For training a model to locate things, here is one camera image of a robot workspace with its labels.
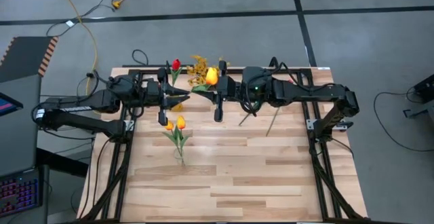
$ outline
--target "wooden tabletop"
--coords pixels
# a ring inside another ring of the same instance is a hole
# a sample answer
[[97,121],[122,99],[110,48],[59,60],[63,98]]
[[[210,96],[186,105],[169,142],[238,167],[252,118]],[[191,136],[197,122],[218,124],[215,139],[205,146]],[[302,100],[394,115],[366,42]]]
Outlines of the wooden tabletop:
[[[116,68],[111,75],[127,73],[127,68]],[[329,69],[312,69],[312,73],[315,85],[333,81]],[[230,76],[241,79],[241,75]],[[156,75],[147,77],[157,79]],[[275,77],[288,79],[288,75]],[[180,75],[176,87],[190,90],[187,79],[187,75]],[[162,134],[165,129],[157,122],[159,109],[148,108],[138,118],[121,221],[322,221],[299,102],[280,108],[268,137],[265,134],[276,112],[269,105],[263,105],[258,117],[249,116],[242,126],[238,124],[246,113],[237,103],[224,103],[221,123],[214,121],[215,106],[203,97],[191,94],[183,106],[184,111],[168,111],[167,117],[175,122],[183,115],[183,131],[192,136],[184,148],[184,167],[174,157],[175,146]],[[309,108],[314,117],[310,103]],[[324,116],[332,104],[320,103],[319,108]],[[119,119],[119,113],[102,118]],[[345,132],[334,132],[333,137],[349,146]],[[85,213],[92,206],[96,161],[106,139],[103,134],[96,137]],[[96,199],[106,188],[113,148],[110,143],[102,153]],[[366,216],[351,154],[334,142],[328,143],[328,149],[337,188],[359,214]],[[324,188],[333,217],[330,194]],[[79,213],[86,194],[87,185]],[[114,215],[116,197],[117,188],[109,217]]]

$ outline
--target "gray floor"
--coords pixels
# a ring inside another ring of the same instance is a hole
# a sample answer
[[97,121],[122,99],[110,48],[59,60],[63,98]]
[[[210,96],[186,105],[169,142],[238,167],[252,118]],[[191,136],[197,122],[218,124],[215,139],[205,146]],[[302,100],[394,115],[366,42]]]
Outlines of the gray floor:
[[[73,0],[85,12],[99,0]],[[433,0],[301,0],[306,10],[432,5]],[[293,0],[127,0],[120,10],[103,8],[92,16],[139,16],[256,10],[294,10]],[[72,18],[66,0],[0,0],[0,20]],[[306,16],[318,66],[331,67],[335,81],[356,91],[361,113],[349,137],[369,216],[379,221],[432,223],[434,153],[415,153],[394,144],[376,121],[372,103],[381,91],[405,92],[434,71],[434,12],[333,14]],[[296,16],[195,20],[152,20],[88,24],[98,42],[98,70],[133,64],[131,51],[143,49],[151,64],[199,54],[217,63],[220,56],[235,66],[267,65],[272,56],[288,66],[309,66]],[[0,50],[13,36],[44,36],[48,25],[0,26]],[[60,38],[43,78],[43,94],[75,94],[78,81],[91,69],[90,38],[76,26]],[[403,96],[382,96],[379,116],[405,145],[434,148],[433,125],[426,117],[405,119],[415,105]],[[63,133],[84,136],[72,130]],[[39,146],[60,151],[79,145],[40,134]],[[89,148],[67,154],[78,159]],[[83,179],[53,172],[49,222],[73,219],[70,197],[78,205]]]

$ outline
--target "orange and black striped tape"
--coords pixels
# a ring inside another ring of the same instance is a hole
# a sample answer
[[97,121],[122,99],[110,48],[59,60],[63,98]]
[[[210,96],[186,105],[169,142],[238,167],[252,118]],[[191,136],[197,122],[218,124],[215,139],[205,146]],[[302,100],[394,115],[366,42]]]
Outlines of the orange and black striped tape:
[[5,54],[4,54],[3,57],[1,58],[1,60],[0,60],[0,67],[1,67],[1,65],[3,64],[3,61],[5,61],[6,55],[7,55],[7,53],[9,52],[9,49],[11,48],[11,46],[12,46],[12,44],[13,44],[14,41],[15,41],[15,37],[12,38],[11,43],[9,43],[8,47],[6,48],[6,52],[5,52]]
[[38,73],[43,77],[45,75],[45,72],[48,69],[48,64],[50,63],[50,60],[52,59],[52,55],[54,52],[54,48],[56,48],[57,42],[59,41],[59,37],[53,37],[50,40],[50,43],[48,44],[47,51],[45,51],[45,55],[42,58],[41,66],[39,67]]

